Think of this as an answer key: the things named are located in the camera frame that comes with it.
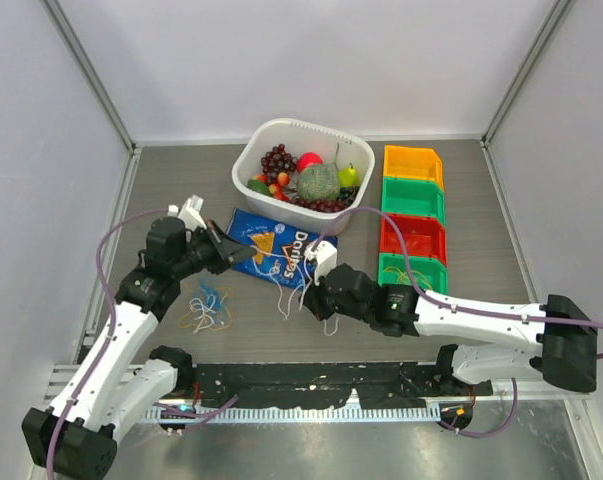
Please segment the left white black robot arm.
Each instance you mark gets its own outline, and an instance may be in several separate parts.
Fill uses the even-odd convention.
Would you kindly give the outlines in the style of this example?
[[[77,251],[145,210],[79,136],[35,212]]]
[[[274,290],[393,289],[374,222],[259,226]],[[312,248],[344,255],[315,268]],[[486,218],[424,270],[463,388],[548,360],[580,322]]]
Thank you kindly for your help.
[[[155,402],[192,391],[193,360],[178,348],[158,347],[136,376],[122,377],[180,296],[182,280],[203,270],[221,274],[255,252],[199,215],[151,224],[137,265],[106,295],[109,317],[88,355],[50,405],[22,421],[32,460],[48,478],[104,478],[123,438]]]

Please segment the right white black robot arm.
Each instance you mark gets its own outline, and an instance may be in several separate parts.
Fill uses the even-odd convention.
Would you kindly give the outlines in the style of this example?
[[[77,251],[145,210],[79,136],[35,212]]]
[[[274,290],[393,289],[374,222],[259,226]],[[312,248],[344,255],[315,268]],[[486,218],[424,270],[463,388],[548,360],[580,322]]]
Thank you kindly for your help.
[[[541,378],[567,391],[597,387],[598,332],[568,297],[543,304],[500,304],[450,297],[411,285],[380,285],[341,264],[310,283],[302,304],[318,320],[333,315],[366,323],[390,337],[458,337],[445,345],[432,380],[446,395],[502,378]]]

